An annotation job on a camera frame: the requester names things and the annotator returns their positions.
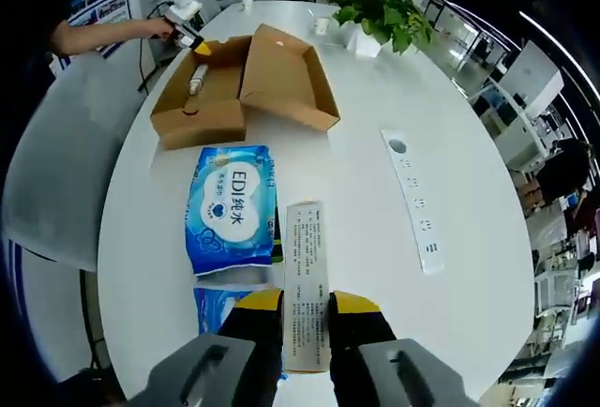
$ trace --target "hand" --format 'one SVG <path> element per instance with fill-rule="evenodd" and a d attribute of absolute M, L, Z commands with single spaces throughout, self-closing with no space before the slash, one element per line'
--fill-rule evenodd
<path fill-rule="evenodd" d="M 158 36 L 166 41 L 173 32 L 173 26 L 162 18 L 152 18 L 143 22 L 144 34 L 147 38 Z"/>

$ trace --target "potted plant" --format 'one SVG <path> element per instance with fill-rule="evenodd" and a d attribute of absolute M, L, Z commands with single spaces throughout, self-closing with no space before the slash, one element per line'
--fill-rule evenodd
<path fill-rule="evenodd" d="M 375 57 L 389 40 L 395 53 L 431 41 L 431 25 L 412 0 L 328 1 L 340 6 L 334 14 L 339 25 L 351 24 L 342 32 L 346 47 L 357 54 Z"/>

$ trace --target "white flower pot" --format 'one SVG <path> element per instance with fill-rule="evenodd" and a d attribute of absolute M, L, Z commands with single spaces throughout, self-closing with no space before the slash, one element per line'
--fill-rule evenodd
<path fill-rule="evenodd" d="M 344 23 L 341 26 L 344 46 L 356 55 L 376 57 L 382 45 L 373 37 L 363 32 L 363 27 L 357 23 Z"/>

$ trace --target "white tube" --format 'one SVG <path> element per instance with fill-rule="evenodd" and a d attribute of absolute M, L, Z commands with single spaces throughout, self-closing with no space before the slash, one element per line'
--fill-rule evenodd
<path fill-rule="evenodd" d="M 199 65 L 189 79 L 189 95 L 196 96 L 196 94 L 202 90 L 204 76 L 208 70 L 208 65 Z"/>

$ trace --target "green leaves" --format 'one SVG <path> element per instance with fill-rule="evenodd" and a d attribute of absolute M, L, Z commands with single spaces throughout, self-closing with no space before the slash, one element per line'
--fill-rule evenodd
<path fill-rule="evenodd" d="M 360 23 L 363 31 L 380 44 L 392 40 L 395 53 L 403 53 L 413 42 L 428 44 L 433 30 L 412 0 L 329 0 L 341 9 L 334 14 L 340 25 Z"/>
<path fill-rule="evenodd" d="M 354 6 L 342 7 L 334 14 L 334 19 L 337 20 L 339 25 L 344 24 L 347 21 L 354 21 L 354 18 L 358 16 L 358 10 Z"/>

